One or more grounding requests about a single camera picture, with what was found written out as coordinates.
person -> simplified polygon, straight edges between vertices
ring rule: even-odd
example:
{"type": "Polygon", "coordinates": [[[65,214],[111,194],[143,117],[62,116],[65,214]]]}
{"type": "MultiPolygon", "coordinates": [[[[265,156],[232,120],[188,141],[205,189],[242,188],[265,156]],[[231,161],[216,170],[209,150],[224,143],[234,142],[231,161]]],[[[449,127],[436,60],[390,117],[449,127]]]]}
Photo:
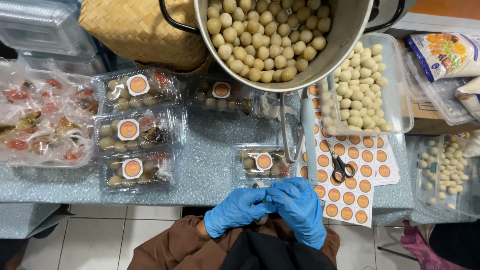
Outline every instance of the person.
{"type": "Polygon", "coordinates": [[[127,270],[335,270],[339,246],[313,187],[294,177],[236,188],[204,217],[177,220],[135,248],[127,270]]]}

tiled floor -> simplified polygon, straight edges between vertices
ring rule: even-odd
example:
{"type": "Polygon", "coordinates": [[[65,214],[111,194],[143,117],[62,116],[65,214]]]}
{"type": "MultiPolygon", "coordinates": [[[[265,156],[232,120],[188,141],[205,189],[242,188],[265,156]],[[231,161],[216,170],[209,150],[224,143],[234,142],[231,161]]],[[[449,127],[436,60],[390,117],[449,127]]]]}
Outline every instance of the tiled floor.
{"type": "MultiPolygon", "coordinates": [[[[126,270],[133,249],[169,228],[180,207],[73,205],[75,217],[45,239],[32,239],[22,266],[27,270],[126,270]]],[[[408,254],[400,245],[401,223],[366,228],[325,220],[340,235],[339,270],[420,270],[417,262],[388,254],[382,245],[408,254]]]]}

pot handle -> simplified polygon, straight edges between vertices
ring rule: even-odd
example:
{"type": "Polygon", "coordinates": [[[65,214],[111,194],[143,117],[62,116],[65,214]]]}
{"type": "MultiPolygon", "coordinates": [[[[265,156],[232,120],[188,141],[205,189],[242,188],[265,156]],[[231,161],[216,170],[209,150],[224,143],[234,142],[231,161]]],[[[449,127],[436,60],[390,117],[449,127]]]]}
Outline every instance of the pot handle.
{"type": "Polygon", "coordinates": [[[385,27],[391,26],[392,24],[394,24],[400,18],[404,9],[405,9],[405,0],[398,0],[398,5],[396,7],[395,14],[390,21],[388,21],[384,24],[381,24],[381,25],[368,27],[363,31],[363,33],[366,34],[366,33],[370,33],[370,32],[375,32],[375,31],[378,31],[378,30],[383,29],[385,27]]]}
{"type": "Polygon", "coordinates": [[[160,11],[162,12],[163,18],[167,21],[169,25],[175,27],[176,29],[200,36],[200,30],[198,28],[181,24],[173,20],[172,17],[170,17],[167,11],[167,7],[165,6],[165,0],[158,0],[158,4],[160,5],[160,11]]]}

pink cloth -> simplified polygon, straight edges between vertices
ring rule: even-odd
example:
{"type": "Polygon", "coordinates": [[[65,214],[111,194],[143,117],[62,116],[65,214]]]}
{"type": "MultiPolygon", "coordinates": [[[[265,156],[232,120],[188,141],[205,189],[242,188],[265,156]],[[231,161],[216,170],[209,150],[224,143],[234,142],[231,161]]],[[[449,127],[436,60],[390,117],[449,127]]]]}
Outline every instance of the pink cloth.
{"type": "Polygon", "coordinates": [[[403,220],[403,223],[405,224],[404,236],[400,237],[400,242],[404,249],[417,257],[423,270],[469,270],[436,255],[417,227],[410,226],[408,220],[403,220]]]}

black cloth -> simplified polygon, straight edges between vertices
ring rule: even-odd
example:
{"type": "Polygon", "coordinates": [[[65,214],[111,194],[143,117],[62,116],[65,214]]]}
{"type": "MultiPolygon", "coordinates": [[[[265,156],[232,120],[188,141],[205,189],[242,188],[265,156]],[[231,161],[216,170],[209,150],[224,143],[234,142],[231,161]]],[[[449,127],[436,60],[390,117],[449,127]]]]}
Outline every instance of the black cloth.
{"type": "Polygon", "coordinates": [[[221,270],[336,270],[320,250],[302,243],[288,244],[278,237],[241,232],[221,270]]]}
{"type": "Polygon", "coordinates": [[[480,270],[480,221],[436,224],[429,243],[438,256],[459,266],[480,270]]]}

